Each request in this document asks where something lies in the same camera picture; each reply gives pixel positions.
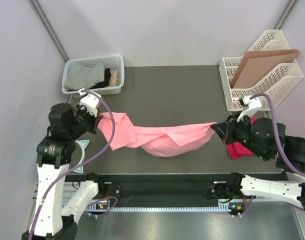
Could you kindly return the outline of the pink t shirt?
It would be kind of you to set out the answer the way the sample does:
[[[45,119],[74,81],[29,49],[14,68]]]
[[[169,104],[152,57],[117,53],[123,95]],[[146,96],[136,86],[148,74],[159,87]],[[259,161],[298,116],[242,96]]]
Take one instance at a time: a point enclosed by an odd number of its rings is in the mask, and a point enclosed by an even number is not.
[[[155,157],[174,157],[198,150],[206,144],[215,131],[212,122],[169,127],[135,126],[126,113],[102,114],[98,129],[108,141],[115,127],[112,142],[114,151],[120,148],[142,148]]]

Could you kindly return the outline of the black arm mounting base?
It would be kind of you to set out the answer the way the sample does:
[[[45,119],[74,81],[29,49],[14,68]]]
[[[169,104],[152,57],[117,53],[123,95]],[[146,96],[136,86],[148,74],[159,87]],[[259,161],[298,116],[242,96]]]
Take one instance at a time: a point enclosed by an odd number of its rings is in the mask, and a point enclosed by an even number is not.
[[[82,181],[98,183],[102,197],[117,197],[117,207],[212,207],[218,200],[242,200],[238,174],[71,174],[65,179],[73,187]]]

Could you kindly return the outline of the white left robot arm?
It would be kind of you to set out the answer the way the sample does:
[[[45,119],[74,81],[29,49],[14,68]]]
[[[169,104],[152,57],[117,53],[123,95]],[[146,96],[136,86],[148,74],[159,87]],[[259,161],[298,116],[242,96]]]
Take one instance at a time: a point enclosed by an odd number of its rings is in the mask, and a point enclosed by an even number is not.
[[[86,132],[96,133],[101,119],[97,104],[69,103],[51,107],[46,136],[38,144],[38,189],[34,218],[23,240],[73,240],[78,222],[94,198],[105,195],[106,186],[99,181],[83,180],[66,206],[62,205],[65,173],[69,171],[75,141]]]

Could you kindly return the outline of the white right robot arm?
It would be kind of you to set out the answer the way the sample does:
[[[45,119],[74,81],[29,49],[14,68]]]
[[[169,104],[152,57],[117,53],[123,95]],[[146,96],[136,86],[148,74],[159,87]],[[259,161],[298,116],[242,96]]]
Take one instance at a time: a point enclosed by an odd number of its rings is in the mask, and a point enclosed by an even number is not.
[[[225,182],[229,198],[264,197],[289,203],[305,211],[305,138],[286,135],[286,126],[273,120],[258,118],[251,121],[232,113],[224,122],[214,123],[214,130],[226,145],[238,143],[263,161],[275,160],[275,166],[293,174],[297,181],[273,181],[247,174],[231,173]]]

